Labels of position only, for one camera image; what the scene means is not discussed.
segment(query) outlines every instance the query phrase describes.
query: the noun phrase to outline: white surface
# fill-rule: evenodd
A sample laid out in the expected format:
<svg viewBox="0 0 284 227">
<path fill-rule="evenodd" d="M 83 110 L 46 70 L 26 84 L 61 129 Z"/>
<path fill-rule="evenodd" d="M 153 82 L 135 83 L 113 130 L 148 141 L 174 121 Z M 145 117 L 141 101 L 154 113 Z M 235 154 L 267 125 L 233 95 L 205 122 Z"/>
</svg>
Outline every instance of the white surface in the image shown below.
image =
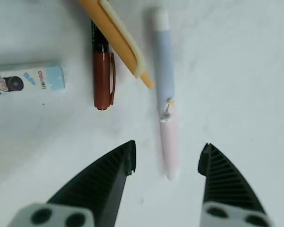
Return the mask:
<svg viewBox="0 0 284 227">
<path fill-rule="evenodd" d="M 90 23 L 74 0 L 0 0 L 0 64 L 64 59 L 67 89 L 0 98 L 0 226 L 134 139 L 117 227 L 198 226 L 206 142 L 247 178 L 284 226 L 284 0 L 164 1 L 174 45 L 181 175 L 162 173 L 155 91 L 117 60 L 115 105 L 93 107 Z M 153 1 L 111 0 L 153 73 Z"/>
</svg>

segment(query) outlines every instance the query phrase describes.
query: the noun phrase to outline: pen cap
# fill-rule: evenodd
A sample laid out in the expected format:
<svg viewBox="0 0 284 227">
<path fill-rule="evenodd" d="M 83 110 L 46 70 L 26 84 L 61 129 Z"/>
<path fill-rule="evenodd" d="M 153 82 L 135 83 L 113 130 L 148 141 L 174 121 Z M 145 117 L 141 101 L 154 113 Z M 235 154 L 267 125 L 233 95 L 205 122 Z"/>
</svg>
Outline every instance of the pen cap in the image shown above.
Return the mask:
<svg viewBox="0 0 284 227">
<path fill-rule="evenodd" d="M 112 54 L 113 88 L 110 93 L 110 55 L 94 53 L 94 105 L 98 110 L 106 110 L 113 105 L 115 91 L 115 65 Z"/>
<path fill-rule="evenodd" d="M 157 8 L 153 15 L 155 32 L 155 68 L 157 100 L 160 115 L 164 113 L 168 99 L 175 98 L 174 63 L 168 12 Z"/>
</svg>

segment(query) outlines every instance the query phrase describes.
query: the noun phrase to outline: pink pen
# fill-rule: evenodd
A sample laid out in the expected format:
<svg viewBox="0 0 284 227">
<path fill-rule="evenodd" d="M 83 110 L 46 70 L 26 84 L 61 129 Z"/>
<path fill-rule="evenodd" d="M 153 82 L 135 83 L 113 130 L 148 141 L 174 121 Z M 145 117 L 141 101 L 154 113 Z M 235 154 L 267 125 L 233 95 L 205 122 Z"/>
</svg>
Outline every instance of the pink pen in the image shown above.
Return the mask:
<svg viewBox="0 0 284 227">
<path fill-rule="evenodd" d="M 175 112 L 174 66 L 168 12 L 163 8 L 154 13 L 156 46 L 156 84 L 161 140 L 167 177 L 177 177 L 180 165 L 177 119 Z"/>
</svg>

